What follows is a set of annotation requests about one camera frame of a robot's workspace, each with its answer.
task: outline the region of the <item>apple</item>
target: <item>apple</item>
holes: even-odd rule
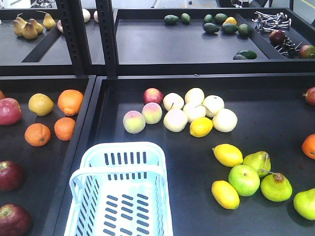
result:
[[[182,109],[185,102],[177,93],[171,92],[163,98],[164,108],[169,111],[171,109]]]
[[[306,103],[315,106],[315,87],[309,88],[306,93],[302,94],[305,97]]]
[[[253,195],[259,188],[260,179],[257,171],[247,165],[236,165],[228,174],[228,182],[235,188],[236,192],[243,197]]]
[[[141,113],[147,124],[156,124],[162,118],[162,108],[158,103],[149,102],[142,108]]]
[[[12,191],[24,183],[24,172],[21,166],[13,161],[0,162],[0,190]]]
[[[181,132],[188,122],[185,112],[179,108],[169,110],[164,116],[164,126],[172,132]]]
[[[31,214],[21,206],[5,204],[0,207],[0,236],[22,236],[31,224]]]
[[[0,125],[12,125],[22,118],[22,109],[14,98],[0,100]]]
[[[162,103],[162,100],[163,93],[157,88],[148,88],[147,90],[144,91],[143,94],[144,104],[147,104],[149,102],[155,102],[160,105]]]
[[[129,111],[124,115],[123,124],[128,133],[137,134],[146,126],[146,120],[140,112]]]

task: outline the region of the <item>red apple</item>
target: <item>red apple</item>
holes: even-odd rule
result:
[[[0,162],[0,190],[12,191],[24,183],[24,172],[21,166],[13,161]]]
[[[24,208],[15,204],[6,204],[0,208],[0,236],[22,236],[31,224],[31,214]]]
[[[308,104],[315,106],[315,87],[309,88],[303,96]]]
[[[148,88],[143,94],[143,100],[144,104],[155,102],[160,105],[163,100],[163,93],[157,88]]]
[[[14,98],[0,100],[0,125],[12,125],[22,118],[22,109]]]

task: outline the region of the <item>orange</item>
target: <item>orange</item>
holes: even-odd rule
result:
[[[309,135],[302,144],[302,151],[311,159],[315,159],[315,134]]]
[[[69,141],[74,132],[75,120],[70,117],[63,117],[56,121],[54,130],[57,138]]]
[[[83,102],[83,94],[75,89],[67,89],[58,97],[58,107],[66,116],[74,116],[79,113]]]
[[[31,124],[25,131],[25,140],[34,147],[44,146],[51,138],[50,129],[42,123]]]

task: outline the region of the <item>green apple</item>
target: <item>green apple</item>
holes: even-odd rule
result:
[[[247,165],[236,165],[228,174],[228,182],[235,188],[240,196],[253,195],[260,185],[260,179],[256,170]]]
[[[308,220],[315,220],[315,188],[297,193],[293,205],[301,216]]]

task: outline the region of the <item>green pear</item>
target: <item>green pear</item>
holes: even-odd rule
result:
[[[315,188],[297,193],[293,205],[301,216],[308,220],[315,220]]]
[[[289,199],[292,195],[289,180],[281,173],[268,172],[270,175],[267,175],[260,183],[260,190],[264,197],[273,202]]]
[[[265,151],[258,151],[247,155],[244,158],[243,165],[253,167],[257,171],[259,177],[268,175],[267,171],[271,170],[270,157]]]

